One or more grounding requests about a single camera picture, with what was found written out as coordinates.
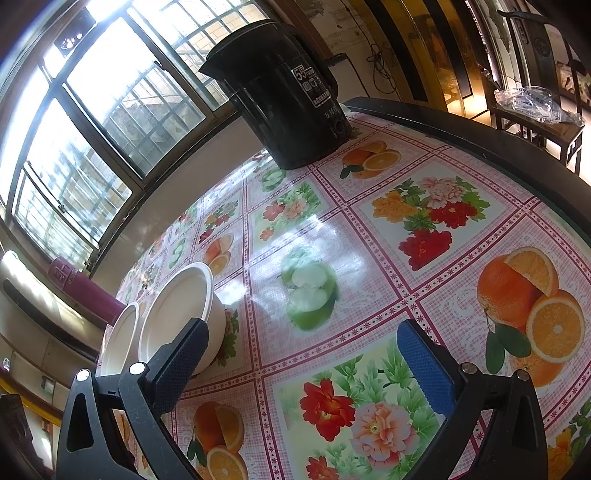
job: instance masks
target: green apple print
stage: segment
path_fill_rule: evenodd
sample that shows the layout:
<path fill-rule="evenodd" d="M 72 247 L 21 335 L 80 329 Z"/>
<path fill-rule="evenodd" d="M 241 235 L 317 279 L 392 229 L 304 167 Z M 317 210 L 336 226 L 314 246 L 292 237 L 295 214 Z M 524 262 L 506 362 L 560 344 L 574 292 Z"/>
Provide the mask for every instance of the green apple print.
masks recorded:
<path fill-rule="evenodd" d="M 306 248 L 295 248 L 281 262 L 281 281 L 289 291 L 287 316 L 301 330 L 313 330 L 332 315 L 339 289 L 335 271 Z"/>
<path fill-rule="evenodd" d="M 270 169 L 261 178 L 262 191 L 270 192 L 272 190 L 275 190 L 279 185 L 281 185 L 281 182 L 285 178 L 285 175 L 285 170 L 280 170 L 278 167 Z"/>
<path fill-rule="evenodd" d="M 177 242 L 177 244 L 175 245 L 175 247 L 173 249 L 173 256 L 171 257 L 170 262 L 168 263 L 169 268 L 173 268 L 177 264 L 179 259 L 181 258 L 181 255 L 183 254 L 183 250 L 184 250 L 184 244 L 185 244 L 185 239 L 181 238 Z"/>

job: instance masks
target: kettle label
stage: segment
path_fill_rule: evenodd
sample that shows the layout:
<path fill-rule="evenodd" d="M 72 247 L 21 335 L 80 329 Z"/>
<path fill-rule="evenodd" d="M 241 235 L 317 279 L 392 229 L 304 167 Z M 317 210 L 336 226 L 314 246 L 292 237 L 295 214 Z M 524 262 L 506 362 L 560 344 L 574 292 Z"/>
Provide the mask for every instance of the kettle label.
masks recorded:
<path fill-rule="evenodd" d="M 291 72 L 314 107 L 318 108 L 330 100 L 330 91 L 324 86 L 312 67 L 305 68 L 303 65 L 299 65 L 291 69 Z"/>

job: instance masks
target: window pane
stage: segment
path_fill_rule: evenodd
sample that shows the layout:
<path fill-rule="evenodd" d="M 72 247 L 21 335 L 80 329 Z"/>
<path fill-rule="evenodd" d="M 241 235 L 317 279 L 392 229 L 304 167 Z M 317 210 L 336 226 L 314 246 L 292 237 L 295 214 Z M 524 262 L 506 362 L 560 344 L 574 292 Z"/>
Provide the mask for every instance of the window pane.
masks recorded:
<path fill-rule="evenodd" d="M 96 241 L 131 195 L 57 100 L 43 116 L 27 160 L 43 185 Z"/>
<path fill-rule="evenodd" d="M 68 83 L 109 135 L 147 174 L 205 115 L 122 19 L 79 61 Z M 177 111 L 191 111 L 184 119 Z M 175 120 L 175 136 L 164 125 Z"/>
<path fill-rule="evenodd" d="M 128 0 L 90 0 L 86 4 L 86 9 L 97 22 L 100 22 L 127 2 Z"/>
<path fill-rule="evenodd" d="M 267 16 L 255 4 L 244 5 L 244 7 L 240 7 L 238 11 L 244 16 L 244 18 L 246 18 L 248 23 L 257 22 L 267 18 Z"/>
<path fill-rule="evenodd" d="M 60 53 L 59 49 L 52 45 L 47 49 L 43 55 L 45 68 L 52 77 L 56 77 L 60 73 L 61 68 L 66 64 L 66 58 Z"/>
<path fill-rule="evenodd" d="M 24 174 L 20 188 L 20 201 L 14 209 L 18 223 L 51 259 L 61 255 L 78 269 L 84 268 L 91 247 L 60 218 Z"/>
<path fill-rule="evenodd" d="M 213 110 L 228 101 L 217 82 L 199 73 L 207 54 L 231 32 L 266 16 L 241 0 L 173 0 L 164 9 L 152 0 L 135 0 L 130 15 L 164 51 L 174 50 L 173 63 Z M 179 66 L 179 61 L 189 67 Z"/>
<path fill-rule="evenodd" d="M 4 136 L 4 145 L 0 154 L 0 198 L 4 202 L 8 200 L 8 192 L 22 144 L 47 89 L 45 77 L 39 68 L 35 68 L 27 86 L 22 91 Z"/>

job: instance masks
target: window frame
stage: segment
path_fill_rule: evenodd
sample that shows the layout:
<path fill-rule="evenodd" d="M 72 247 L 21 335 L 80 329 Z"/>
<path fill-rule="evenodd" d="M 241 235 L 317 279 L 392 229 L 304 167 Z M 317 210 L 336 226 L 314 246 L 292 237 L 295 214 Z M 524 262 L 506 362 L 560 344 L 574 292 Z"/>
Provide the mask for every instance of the window frame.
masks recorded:
<path fill-rule="evenodd" d="M 41 254 L 41 256 L 48 262 L 50 262 L 52 259 L 46 254 L 44 247 L 42 247 L 33 238 L 33 236 L 28 233 L 25 226 L 20 225 L 20 222 L 15 215 L 16 208 L 18 207 L 18 202 L 20 200 L 18 197 L 19 192 L 17 190 L 22 190 L 21 183 L 24 183 L 25 178 L 28 178 L 28 181 L 33 184 L 34 188 L 47 203 L 47 206 L 55 211 L 56 215 L 58 215 L 60 219 L 68 225 L 72 232 L 80 238 L 81 242 L 92 247 L 92 254 L 85 261 L 86 270 L 92 271 L 92 267 L 102 254 L 104 247 L 109 245 L 112 238 L 117 234 L 121 225 L 124 223 L 125 219 L 132 213 L 134 207 L 138 204 L 144 194 L 150 191 L 158 179 L 162 177 L 170 167 L 175 165 L 178 160 L 181 159 L 183 155 L 185 155 L 191 149 L 192 146 L 198 143 L 209 132 L 224 123 L 236 112 L 235 108 L 229 101 L 225 102 L 215 110 L 211 109 L 207 105 L 197 90 L 191 85 L 190 81 L 185 77 L 184 74 L 186 74 L 186 72 L 182 71 L 184 70 L 182 66 L 186 66 L 186 64 L 184 61 L 182 61 L 180 56 L 178 61 L 181 63 L 181 68 L 179 69 L 177 66 L 175 66 L 173 61 L 167 57 L 167 52 L 162 51 L 152 40 L 152 38 L 150 38 L 148 33 L 146 33 L 129 14 L 128 9 L 132 7 L 133 1 L 134 0 L 129 0 L 128 2 L 125 2 L 116 11 L 108 15 L 103 20 L 97 22 L 75 46 L 74 50 L 68 56 L 61 70 L 55 77 L 49 73 L 43 59 L 46 48 L 53 42 L 51 39 L 47 39 L 47 42 L 44 43 L 45 48 L 42 48 L 40 52 L 37 51 L 37 61 L 32 64 L 32 69 L 38 67 L 41 70 L 45 79 L 48 81 L 48 89 L 33 117 L 33 120 L 28 127 L 27 134 L 15 165 L 8 197 L 6 198 L 5 205 L 2 205 L 2 210 L 5 211 L 3 221 L 6 226 L 9 228 L 12 225 L 17 226 L 18 230 L 24 233 L 25 236 L 31 241 L 37 253 Z M 258 2 L 255 1 L 254 3 L 256 3 L 256 6 L 266 16 L 271 18 L 274 17 L 272 12 L 269 12 L 269 9 L 266 6 L 263 6 L 264 3 L 261 0 Z M 222 15 L 215 15 L 214 20 L 221 21 L 221 18 L 226 14 L 227 12 Z M 101 37 L 101 35 L 105 33 L 105 31 L 119 18 L 121 18 L 132 29 L 134 34 L 139 37 L 139 39 L 149 49 L 150 53 L 156 58 L 156 68 L 160 68 L 161 70 L 167 72 L 170 77 L 172 77 L 172 79 L 180 86 L 187 97 L 192 100 L 192 102 L 205 116 L 205 119 L 200 121 L 194 128 L 192 128 L 180 141 L 175 142 L 171 150 L 166 152 L 146 175 L 142 175 L 137 167 L 134 168 L 134 162 L 130 159 L 127 153 L 122 150 L 117 142 L 110 137 L 110 135 L 106 132 L 105 127 L 89 112 L 88 108 L 83 104 L 76 92 L 69 86 L 67 81 L 67 78 L 78 65 L 78 62 L 90 50 L 90 48 Z M 148 20 L 144 18 L 144 21 L 148 26 L 150 26 L 150 22 Z M 53 30 L 53 37 L 58 35 L 60 32 L 61 29 L 59 32 Z M 32 69 L 31 72 L 29 72 L 26 81 L 28 81 L 28 78 L 33 71 Z M 49 195 L 49 197 L 47 196 L 47 192 L 43 191 L 44 183 L 42 181 L 40 182 L 38 177 L 35 179 L 35 175 L 31 174 L 31 172 L 25 168 L 25 165 L 27 164 L 27 157 L 39 126 L 41 125 L 41 121 L 43 120 L 43 116 L 47 112 L 51 102 L 54 99 L 63 108 L 66 115 L 70 118 L 74 126 L 79 130 L 90 147 L 115 173 L 115 175 L 117 175 L 121 181 L 127 185 L 131 191 L 129 198 L 124 201 L 123 205 L 119 208 L 113 219 L 109 222 L 109 225 L 106 227 L 104 233 L 96 242 L 96 244 L 94 244 L 94 239 L 90 241 L 89 238 L 87 238 L 85 234 L 81 232 L 81 230 L 84 230 L 84 226 L 81 223 L 77 222 L 74 218 L 70 218 L 72 215 L 64 214 L 56 206 L 56 202 L 54 201 L 56 199 L 54 199 L 52 195 Z M 12 118 L 12 113 L 15 107 L 16 102 L 14 102 L 12 105 L 10 113 L 7 114 L 6 112 L 4 115 L 7 114 L 8 118 Z M 0 136 L 0 144 L 5 141 L 5 134 L 6 130 Z"/>

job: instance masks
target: chair backrest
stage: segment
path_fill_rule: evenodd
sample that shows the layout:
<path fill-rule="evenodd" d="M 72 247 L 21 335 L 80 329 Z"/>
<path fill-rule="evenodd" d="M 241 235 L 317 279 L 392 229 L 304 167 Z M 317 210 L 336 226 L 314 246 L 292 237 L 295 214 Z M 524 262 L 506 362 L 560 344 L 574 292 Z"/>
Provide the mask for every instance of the chair backrest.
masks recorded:
<path fill-rule="evenodd" d="M 550 22 L 545 17 L 529 12 L 503 12 L 497 10 L 497 13 L 506 18 L 509 25 L 509 33 L 511 34 L 511 41 L 515 54 L 517 55 L 517 66 L 519 68 L 519 76 L 523 85 L 537 85 L 547 88 L 556 96 L 556 101 L 560 104 L 560 79 L 556 73 L 556 65 L 554 62 L 554 55 L 552 54 L 552 45 L 546 25 L 552 25 L 558 30 L 558 27 Z M 521 26 L 520 34 L 528 41 L 529 48 L 524 48 L 525 54 L 533 55 L 534 61 L 528 62 L 528 69 L 530 74 L 529 83 L 527 82 L 527 75 L 523 66 L 523 59 L 521 58 L 521 51 L 517 43 L 517 35 L 515 33 L 515 23 L 518 22 Z M 581 91 L 579 90 L 579 76 L 574 66 L 573 52 L 564 35 L 562 35 L 564 48 L 566 49 L 567 57 L 569 58 L 569 66 L 573 76 L 574 87 L 574 102 L 577 107 L 577 113 L 582 113 L 583 103 L 581 101 Z"/>
<path fill-rule="evenodd" d="M 523 86 L 539 86 L 553 92 L 560 103 L 560 87 L 556 75 L 556 64 L 550 38 L 545 28 L 549 22 L 541 15 L 527 12 L 502 12 L 506 18 L 513 49 L 517 56 L 519 76 Z M 519 48 L 517 35 L 522 39 L 523 52 Z"/>

